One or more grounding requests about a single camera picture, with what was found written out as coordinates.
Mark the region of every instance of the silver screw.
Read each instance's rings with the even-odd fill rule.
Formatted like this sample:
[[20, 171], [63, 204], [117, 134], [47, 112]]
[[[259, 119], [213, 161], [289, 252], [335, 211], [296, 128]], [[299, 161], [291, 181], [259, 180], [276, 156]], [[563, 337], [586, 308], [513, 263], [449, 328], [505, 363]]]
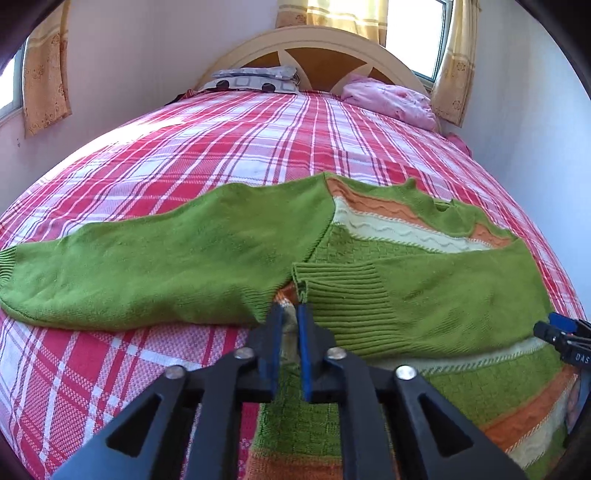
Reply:
[[247, 360], [255, 356], [255, 351], [249, 346], [243, 346], [234, 352], [234, 357], [239, 360]]
[[396, 376], [400, 380], [412, 380], [417, 376], [417, 369], [410, 365], [401, 365], [396, 369]]
[[339, 346], [334, 346], [326, 351], [326, 358], [329, 360], [342, 360], [347, 356], [347, 350]]
[[184, 377], [184, 368], [180, 365], [171, 365], [164, 370], [164, 376], [169, 380], [177, 380]]

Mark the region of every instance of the headboard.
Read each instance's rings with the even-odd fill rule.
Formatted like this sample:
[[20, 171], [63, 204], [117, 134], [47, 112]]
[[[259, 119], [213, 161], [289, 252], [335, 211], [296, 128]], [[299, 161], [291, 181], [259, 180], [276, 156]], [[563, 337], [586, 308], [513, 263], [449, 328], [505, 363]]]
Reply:
[[377, 43], [344, 30], [310, 25], [278, 28], [244, 42], [216, 61], [196, 87], [208, 82], [216, 70], [280, 65], [296, 67], [304, 91], [340, 95], [346, 75], [354, 72], [428, 96], [418, 77]]

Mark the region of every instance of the curtain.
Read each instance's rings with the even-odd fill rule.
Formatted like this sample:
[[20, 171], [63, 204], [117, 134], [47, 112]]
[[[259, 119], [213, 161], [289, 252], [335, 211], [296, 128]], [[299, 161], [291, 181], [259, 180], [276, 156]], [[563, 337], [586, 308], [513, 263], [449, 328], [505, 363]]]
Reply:
[[279, 0], [276, 27], [340, 28], [386, 46], [388, 0]]
[[431, 91], [433, 112], [459, 127], [472, 90], [479, 14], [478, 0], [454, 1], [446, 52]]
[[35, 135], [72, 114], [66, 78], [69, 9], [66, 0], [27, 40], [22, 84], [25, 135]]

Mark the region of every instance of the plaid bedsheet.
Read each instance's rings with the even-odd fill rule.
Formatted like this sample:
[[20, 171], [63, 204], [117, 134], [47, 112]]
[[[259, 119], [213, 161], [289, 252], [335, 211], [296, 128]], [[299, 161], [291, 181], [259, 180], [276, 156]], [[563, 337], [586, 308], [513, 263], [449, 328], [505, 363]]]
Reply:
[[[88, 222], [167, 212], [228, 182], [253, 186], [332, 171], [419, 188], [483, 208], [533, 252], [557, 312], [583, 317], [540, 231], [478, 164], [437, 134], [321, 93], [207, 93], [107, 133], [29, 188], [0, 218], [0, 249], [72, 233]], [[0, 311], [0, 429], [47, 479], [165, 366], [212, 364], [243, 344], [233, 327], [170, 324], [121, 333], [33, 328]], [[256, 406], [242, 422], [241, 472]]]

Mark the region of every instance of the wall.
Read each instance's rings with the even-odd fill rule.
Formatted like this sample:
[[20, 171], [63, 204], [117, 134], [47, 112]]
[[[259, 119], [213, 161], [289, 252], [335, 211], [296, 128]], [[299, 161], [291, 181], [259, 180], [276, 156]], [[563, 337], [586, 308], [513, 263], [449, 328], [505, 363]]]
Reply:
[[591, 314], [591, 100], [514, 0], [480, 0], [477, 66], [456, 131], [542, 230]]
[[192, 87], [276, 16], [277, 0], [72, 0], [73, 115], [26, 139], [21, 115], [0, 124], [0, 212], [78, 147]]

